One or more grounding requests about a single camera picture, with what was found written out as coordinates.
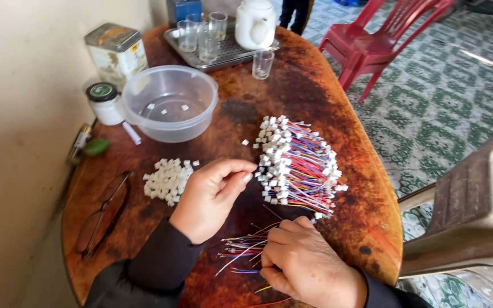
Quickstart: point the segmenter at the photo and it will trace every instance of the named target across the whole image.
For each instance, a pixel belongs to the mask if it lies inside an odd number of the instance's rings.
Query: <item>hand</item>
[[[307,217],[282,221],[267,240],[260,275],[275,290],[316,308],[364,306],[364,278],[338,257]]]
[[[170,224],[197,245],[218,232],[258,166],[240,159],[217,159],[188,179]]]

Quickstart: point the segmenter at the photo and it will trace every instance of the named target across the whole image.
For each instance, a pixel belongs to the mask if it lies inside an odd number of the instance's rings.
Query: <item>dark pants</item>
[[[292,13],[296,10],[296,18],[294,18],[294,23],[290,26],[290,30],[302,35],[310,18],[312,7],[313,0],[283,0],[283,12],[279,17],[280,26],[287,28],[292,19]]]

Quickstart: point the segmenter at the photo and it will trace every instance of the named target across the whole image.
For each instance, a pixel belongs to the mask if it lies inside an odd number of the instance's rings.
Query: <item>wooden table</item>
[[[150,66],[183,64],[178,54],[163,39],[165,27],[144,35]],[[220,101],[209,128],[185,143],[159,143],[141,134],[142,143],[134,145],[120,125],[94,127],[94,137],[110,141],[99,157],[86,158],[73,174],[62,219],[65,263],[73,290],[84,303],[92,280],[106,265],[132,258],[161,219],[173,208],[163,200],[144,196],[145,173],[154,172],[161,158],[199,159],[204,165],[220,156],[257,162],[259,150],[241,145],[254,140],[263,116],[286,115],[293,121],[312,123],[312,128],[332,145],[338,156],[341,178],[349,185],[339,192],[336,212],[322,219],[317,229],[348,264],[365,269],[382,282],[397,280],[403,252],[401,218],[397,199],[383,166],[359,119],[326,59],[317,48],[300,36],[277,27],[283,47],[276,52],[267,80],[251,75],[251,63],[210,73],[218,82]],[[111,179],[132,169],[131,196],[120,221],[92,259],[83,261],[73,246],[86,218],[96,211],[98,198]],[[276,291],[254,291],[266,285],[258,275],[223,271],[214,277],[227,259],[217,257],[223,237],[249,234],[276,218],[261,206],[262,186],[255,180],[237,199],[223,228],[210,240],[186,280],[180,307],[240,308],[283,298]],[[284,218],[293,219],[309,212],[292,206],[272,206]],[[281,307],[305,306],[288,301]]]

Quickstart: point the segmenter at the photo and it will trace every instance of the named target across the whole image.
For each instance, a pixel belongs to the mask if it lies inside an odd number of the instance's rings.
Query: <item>stainless steel tray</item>
[[[248,62],[252,60],[252,56],[254,55],[254,51],[246,50],[236,43],[235,24],[233,23],[228,24],[226,38],[218,43],[218,58],[210,63],[202,62],[199,59],[197,50],[194,52],[183,52],[178,48],[178,29],[168,29],[163,36],[189,66],[202,72],[212,72],[224,67]],[[267,50],[278,50],[280,47],[281,42],[275,38]]]

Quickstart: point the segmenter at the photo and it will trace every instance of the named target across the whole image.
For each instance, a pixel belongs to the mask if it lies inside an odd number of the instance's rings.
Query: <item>plastic bowl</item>
[[[148,137],[181,143],[207,129],[217,102],[218,84],[209,75],[187,66],[163,65],[127,82],[120,109],[125,120]]]

